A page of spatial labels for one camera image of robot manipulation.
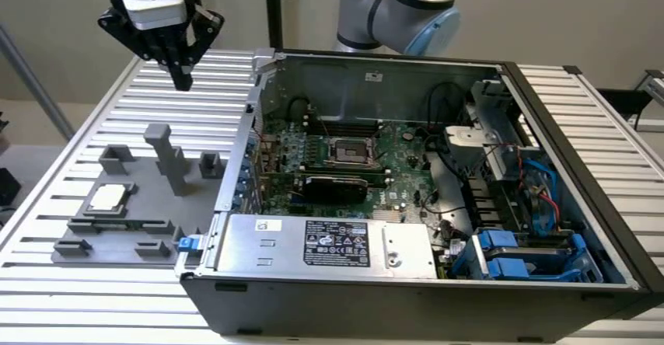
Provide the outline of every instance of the red cable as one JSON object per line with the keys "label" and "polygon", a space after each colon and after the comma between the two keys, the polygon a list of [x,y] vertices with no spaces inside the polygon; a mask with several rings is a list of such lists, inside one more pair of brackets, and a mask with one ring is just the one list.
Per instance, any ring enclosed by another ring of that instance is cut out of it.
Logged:
{"label": "red cable", "polygon": [[555,223],[556,225],[559,225],[559,222],[560,222],[560,208],[559,208],[559,204],[551,199],[551,197],[548,197],[546,194],[540,193],[540,198],[547,202],[550,203],[550,205],[554,207],[554,210],[556,212],[556,220],[555,220]]}

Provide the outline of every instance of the silver robot arm segment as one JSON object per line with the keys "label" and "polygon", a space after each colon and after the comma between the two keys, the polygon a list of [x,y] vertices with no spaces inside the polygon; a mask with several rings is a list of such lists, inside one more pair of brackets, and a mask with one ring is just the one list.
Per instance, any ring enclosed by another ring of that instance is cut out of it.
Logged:
{"label": "silver robot arm segment", "polygon": [[459,30],[455,0],[341,0],[339,51],[387,46],[408,55],[441,54]]}

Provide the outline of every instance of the power supply label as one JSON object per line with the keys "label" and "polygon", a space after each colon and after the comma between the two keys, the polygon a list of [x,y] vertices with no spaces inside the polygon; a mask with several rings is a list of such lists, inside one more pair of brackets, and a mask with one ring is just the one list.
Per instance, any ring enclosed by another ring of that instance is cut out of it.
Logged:
{"label": "power supply label", "polygon": [[308,221],[305,263],[312,266],[371,267],[367,223]]}

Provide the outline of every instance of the black pole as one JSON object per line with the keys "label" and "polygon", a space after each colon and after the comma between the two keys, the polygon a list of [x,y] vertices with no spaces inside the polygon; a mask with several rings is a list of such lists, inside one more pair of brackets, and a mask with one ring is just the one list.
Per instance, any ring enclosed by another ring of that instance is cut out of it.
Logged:
{"label": "black pole", "polygon": [[270,33],[270,47],[284,48],[284,27],[281,24],[281,0],[266,0],[268,4],[268,31]]}

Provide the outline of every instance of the white wall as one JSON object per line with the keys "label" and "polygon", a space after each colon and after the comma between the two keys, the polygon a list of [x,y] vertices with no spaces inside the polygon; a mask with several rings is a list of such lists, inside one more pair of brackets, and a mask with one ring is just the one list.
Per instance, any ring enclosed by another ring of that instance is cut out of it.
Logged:
{"label": "white wall", "polygon": [[[95,103],[132,57],[98,28],[109,0],[0,0],[0,20],[54,98]],[[449,57],[576,64],[599,86],[631,87],[664,68],[664,0],[458,0]],[[265,0],[208,0],[226,17],[217,47],[268,46]],[[288,47],[327,50],[339,0],[284,2]],[[30,99],[0,60],[0,99]]]}

